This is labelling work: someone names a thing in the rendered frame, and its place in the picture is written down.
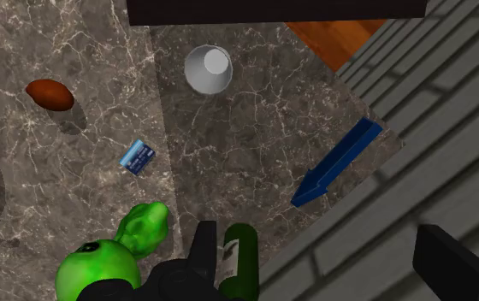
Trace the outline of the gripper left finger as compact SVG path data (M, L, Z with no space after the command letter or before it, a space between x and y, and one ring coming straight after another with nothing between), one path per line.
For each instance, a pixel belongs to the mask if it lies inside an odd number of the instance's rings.
M121 279L95 281L77 301L244 301L214 287L216 252L216 222L200 221L187 258L159 263L136 289Z

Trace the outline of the white cup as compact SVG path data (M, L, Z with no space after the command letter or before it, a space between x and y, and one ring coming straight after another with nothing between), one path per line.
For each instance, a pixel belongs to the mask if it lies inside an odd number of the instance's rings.
M184 65L184 75L196 92L214 95L224 91L233 78L233 64L220 46L204 44L191 50Z

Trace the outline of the dark green bottle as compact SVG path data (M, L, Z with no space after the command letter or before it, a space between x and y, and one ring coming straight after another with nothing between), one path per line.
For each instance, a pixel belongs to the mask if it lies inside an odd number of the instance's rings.
M246 223L234 223L225 232L218 290L227 298L258 301L259 266L257 230Z

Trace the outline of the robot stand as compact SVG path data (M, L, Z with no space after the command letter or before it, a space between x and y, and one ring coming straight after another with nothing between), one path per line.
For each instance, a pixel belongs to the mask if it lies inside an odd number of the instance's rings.
M126 0L132 26L409 19L429 0Z

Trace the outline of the green alien figure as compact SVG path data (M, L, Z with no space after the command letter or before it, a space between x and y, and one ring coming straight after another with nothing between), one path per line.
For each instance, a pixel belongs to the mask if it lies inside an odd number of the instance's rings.
M133 206L115 237L86 242L69 253L56 271L57 301L77 301L97 280L123 279L141 286L137 261L148 257L167 237L168 207L161 202Z

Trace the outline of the blue arrow-shaped object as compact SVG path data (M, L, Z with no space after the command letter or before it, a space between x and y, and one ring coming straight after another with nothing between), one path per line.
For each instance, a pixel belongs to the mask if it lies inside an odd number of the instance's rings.
M313 169L307 170L291 204L300 207L327 193L327 187L381 131L378 123L366 117L360 119Z

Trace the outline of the blue card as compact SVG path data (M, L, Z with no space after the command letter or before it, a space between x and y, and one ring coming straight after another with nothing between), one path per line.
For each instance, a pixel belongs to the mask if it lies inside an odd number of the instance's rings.
M137 139L120 160L120 165L132 174L138 175L155 155L156 152L150 146Z

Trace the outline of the brown oval fruit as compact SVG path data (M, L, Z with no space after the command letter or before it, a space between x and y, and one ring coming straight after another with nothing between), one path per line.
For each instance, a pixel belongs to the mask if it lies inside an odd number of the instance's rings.
M26 93L41 108L52 111L66 111L74 106L74 96L62 83L50 79L30 82Z

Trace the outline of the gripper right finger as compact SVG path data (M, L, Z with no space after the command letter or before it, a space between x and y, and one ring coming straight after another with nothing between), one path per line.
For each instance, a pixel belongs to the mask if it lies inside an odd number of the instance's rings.
M441 227L417 228L412 267L440 301L479 301L479 257Z

